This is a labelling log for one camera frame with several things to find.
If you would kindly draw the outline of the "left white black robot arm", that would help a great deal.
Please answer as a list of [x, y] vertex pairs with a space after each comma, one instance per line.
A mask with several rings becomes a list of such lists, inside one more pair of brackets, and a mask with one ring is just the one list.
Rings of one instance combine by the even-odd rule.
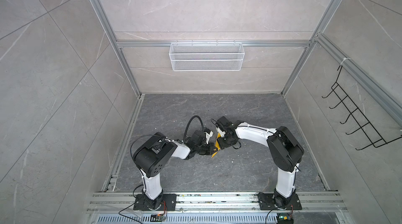
[[195, 131], [191, 137], [185, 137], [184, 141], [179, 141], [157, 132], [148, 135], [149, 139], [135, 152], [130, 150], [130, 156], [141, 173], [143, 189], [140, 200], [143, 200], [148, 208], [156, 210], [162, 204], [160, 173], [169, 159], [189, 160], [197, 154], [215, 154], [218, 148], [210, 141], [213, 134], [213, 131], [206, 128], [203, 131]]

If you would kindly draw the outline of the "yellow square paper sheet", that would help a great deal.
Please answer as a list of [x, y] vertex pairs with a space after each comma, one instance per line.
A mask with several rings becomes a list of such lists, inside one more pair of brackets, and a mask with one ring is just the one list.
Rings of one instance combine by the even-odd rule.
[[211, 148], [211, 157], [213, 158], [219, 150], [221, 150], [221, 148], [219, 143], [216, 141], [214, 146]]

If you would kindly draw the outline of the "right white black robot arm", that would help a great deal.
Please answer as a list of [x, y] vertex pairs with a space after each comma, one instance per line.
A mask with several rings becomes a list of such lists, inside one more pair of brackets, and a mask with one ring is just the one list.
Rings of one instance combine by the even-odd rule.
[[304, 149], [287, 127], [277, 129], [254, 126], [246, 122], [232, 123], [221, 117], [214, 125], [218, 131], [216, 145], [220, 149], [235, 146], [240, 139], [259, 143], [271, 153], [278, 168], [277, 183], [273, 193], [273, 202], [278, 209], [291, 205], [296, 195], [295, 180]]

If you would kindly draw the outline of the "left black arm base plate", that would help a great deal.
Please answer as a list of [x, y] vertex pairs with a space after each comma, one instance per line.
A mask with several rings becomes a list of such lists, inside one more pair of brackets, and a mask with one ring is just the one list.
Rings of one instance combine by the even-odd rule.
[[162, 193], [156, 199], [151, 200], [145, 194], [136, 195], [133, 210], [167, 210], [174, 211], [177, 204], [177, 194]]

